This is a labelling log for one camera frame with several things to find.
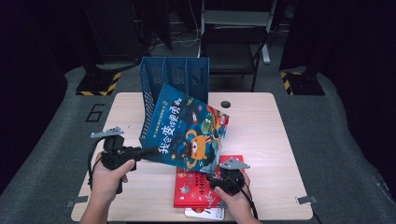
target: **human hand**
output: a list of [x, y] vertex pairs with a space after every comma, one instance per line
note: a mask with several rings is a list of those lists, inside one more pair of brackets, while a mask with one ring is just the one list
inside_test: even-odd
[[[97, 155], [96, 161], [100, 160], [101, 153]], [[97, 162], [92, 176], [91, 198], [100, 199], [103, 203], [111, 203], [116, 198], [116, 191], [120, 183], [128, 182], [126, 174], [134, 167], [135, 161], [129, 160], [116, 170], [109, 170], [102, 161]]]
[[116, 170], [109, 170], [103, 164], [101, 153], [96, 156], [97, 164], [93, 169], [92, 193], [87, 209], [80, 223], [107, 223], [108, 209], [116, 198], [116, 191], [120, 179], [123, 183], [128, 182], [126, 174], [134, 167], [135, 161], [129, 160]]
[[[250, 179], [246, 173], [242, 172], [242, 175], [244, 176], [246, 183], [246, 185], [242, 187], [242, 190], [247, 194], [249, 199], [251, 199], [251, 195], [248, 190]], [[224, 192], [220, 187], [215, 187], [215, 192], [224, 202], [227, 203], [227, 208], [230, 210], [237, 223], [260, 223], [260, 221], [252, 215], [250, 202], [241, 191], [231, 196]]]

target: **book cover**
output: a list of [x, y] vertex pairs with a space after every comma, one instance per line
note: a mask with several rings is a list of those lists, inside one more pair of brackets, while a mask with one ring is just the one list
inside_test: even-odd
[[224, 219], [224, 208], [186, 208], [186, 217], [201, 217], [214, 220]]
[[229, 116], [164, 84], [142, 147], [157, 147], [145, 160], [214, 174]]
[[[242, 155], [221, 155], [219, 162], [222, 163], [230, 158], [243, 161]], [[216, 176], [220, 175], [217, 167]], [[206, 174], [180, 167], [176, 169], [175, 181], [175, 208], [224, 208], [227, 204], [210, 188], [206, 180]]]

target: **table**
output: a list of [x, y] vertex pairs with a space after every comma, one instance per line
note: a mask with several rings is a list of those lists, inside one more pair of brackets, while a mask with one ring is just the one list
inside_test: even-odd
[[[222, 108], [228, 101], [231, 107]], [[210, 92], [209, 104], [230, 116], [222, 154], [242, 154], [251, 166], [250, 190], [260, 220], [297, 220], [312, 217], [310, 204], [298, 204], [306, 196], [289, 139], [271, 93]], [[144, 120], [141, 92], [121, 92], [115, 97], [105, 129], [121, 127], [124, 145], [140, 146], [138, 137]], [[96, 153], [103, 150], [103, 141]], [[130, 182], [111, 204], [109, 221], [206, 221], [185, 217], [183, 208], [173, 207], [176, 167], [139, 161], [130, 172]], [[89, 196], [88, 175], [78, 196]], [[76, 203], [72, 219], [79, 221], [88, 203]], [[226, 209], [224, 220], [233, 220]]]

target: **red book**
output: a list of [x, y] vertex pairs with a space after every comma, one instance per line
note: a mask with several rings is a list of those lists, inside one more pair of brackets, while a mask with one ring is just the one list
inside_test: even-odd
[[[244, 161], [242, 155], [221, 155], [219, 163], [230, 158]], [[227, 204], [210, 188], [206, 174], [177, 167], [175, 184], [175, 208], [215, 208], [227, 207]]]

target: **blue plastic file holder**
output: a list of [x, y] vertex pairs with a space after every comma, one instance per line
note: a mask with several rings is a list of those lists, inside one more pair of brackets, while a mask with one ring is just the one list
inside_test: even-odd
[[207, 104], [209, 93], [208, 58], [143, 57], [139, 70], [145, 106], [145, 121], [140, 134], [141, 141], [146, 138], [163, 84], [168, 84]]

